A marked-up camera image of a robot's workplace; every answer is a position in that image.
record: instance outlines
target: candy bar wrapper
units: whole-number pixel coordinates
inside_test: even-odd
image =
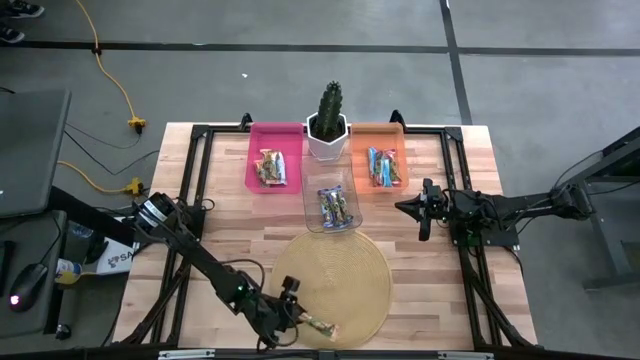
[[[353,222],[353,216],[347,210],[347,201],[340,185],[331,189],[318,190],[318,196],[320,196],[320,204],[325,218],[323,224],[325,228],[344,228]],[[324,210],[327,210],[330,216],[327,216]]]
[[[322,216],[324,217],[324,223],[322,224],[325,228],[333,227],[333,212],[331,211],[331,204],[329,204],[329,198],[323,190],[318,190],[318,196],[320,197],[320,207],[322,209]]]
[[[389,164],[389,158],[384,157],[382,159],[382,186],[391,187],[391,165]]]
[[[347,199],[344,196],[344,192],[342,191],[342,186],[338,185],[335,187],[336,193],[338,194],[338,205],[340,206],[340,212],[344,216],[344,226],[347,226],[353,222],[353,215],[349,214],[349,210],[347,209]]]
[[[330,341],[336,341],[338,339],[338,325],[318,320],[307,313],[302,313],[300,317],[298,317],[298,320],[318,330],[322,335],[328,337]]]
[[[373,186],[393,187],[402,182],[395,149],[377,151],[374,147],[370,147],[367,157]]]
[[[402,179],[400,178],[400,170],[398,169],[398,162],[396,161],[396,149],[385,150],[384,154],[389,158],[391,165],[391,184],[400,185]]]
[[[256,171],[264,186],[286,185],[284,157],[277,150],[261,149],[262,160],[256,161]]]
[[[376,166],[376,154],[378,153],[378,150],[376,150],[376,148],[374,147],[370,147],[369,150],[367,151],[368,157],[369,157],[369,176],[371,176],[372,178],[375,177],[375,166]]]
[[[376,153],[375,177],[373,178],[373,186],[382,186],[382,152]]]
[[[335,225],[342,226],[344,223],[344,214],[340,209],[340,199],[338,198],[338,192],[335,191],[335,188],[331,189],[327,194],[329,197],[329,203],[331,204],[331,210],[333,211],[333,216],[335,216]]]

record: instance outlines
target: mouse pad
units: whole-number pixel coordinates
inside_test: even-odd
[[[60,235],[58,235],[58,226],[56,224],[62,230]],[[2,297],[0,297],[0,319],[2,319],[0,338],[42,332],[44,330],[55,286],[54,277],[58,256],[64,243],[65,227],[66,215],[59,211],[0,220],[0,240],[15,242]],[[13,312],[9,309],[11,285],[13,285],[16,277],[25,266],[37,263],[43,258],[53,242],[55,244],[42,261],[49,268],[49,271],[37,299],[29,310]]]

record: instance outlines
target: concrete floor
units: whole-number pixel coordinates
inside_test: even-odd
[[[12,22],[30,40],[91,41],[75,2],[40,0],[43,19]],[[447,44],[437,0],[85,0],[103,41],[220,44]],[[625,0],[449,0],[459,46],[640,47],[640,4]],[[460,124],[447,54],[105,51],[105,67],[149,121],[140,144],[113,150],[77,135],[112,169],[160,146],[169,121],[303,121],[324,85],[339,80],[353,122],[386,121],[400,109],[412,123]],[[488,125],[506,195],[546,191],[586,154],[638,126],[639,57],[461,56],[474,124]],[[68,88],[68,122],[125,145],[121,94],[87,50],[0,49],[0,86]],[[106,187],[133,176],[150,184],[155,156],[111,177],[65,140],[60,159]],[[68,169],[56,185],[96,206],[126,196],[94,192]],[[607,274],[589,224],[538,219],[521,236],[534,324],[550,349],[638,357],[640,287],[585,293]],[[0,351],[97,346],[117,312],[124,278],[90,281],[67,297],[74,326],[50,337],[0,341]]]

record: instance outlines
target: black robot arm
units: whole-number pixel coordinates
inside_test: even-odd
[[[155,193],[137,206],[133,218],[128,220],[136,229],[136,241],[166,244],[188,260],[209,279],[216,295],[235,315],[242,313],[258,341],[267,349],[280,344],[276,331],[285,332],[300,322],[305,313],[297,302],[295,292],[300,282],[287,276],[282,284],[284,290],[278,298],[262,293],[262,284],[257,284],[247,273],[218,261],[209,253],[188,229],[189,209],[174,202],[165,194]]]
[[[472,190],[442,190],[431,179],[423,180],[421,194],[395,206],[420,223],[420,241],[429,239],[431,220],[436,220],[449,223],[457,243],[469,246],[479,242],[517,245],[515,225],[521,219],[555,215],[586,220],[593,211],[585,192],[575,185],[547,193],[505,197]]]

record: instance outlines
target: metal stand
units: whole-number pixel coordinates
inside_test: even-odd
[[[585,290],[640,283],[640,270],[634,269],[629,259],[629,250],[633,248],[637,249],[640,257],[640,239],[637,236],[640,191],[630,186],[607,193],[640,181],[640,127],[605,147],[602,155],[600,161],[567,180],[567,183],[578,184],[592,195],[590,201],[595,211],[591,215],[591,223],[604,252],[608,254],[613,274],[585,281]]]

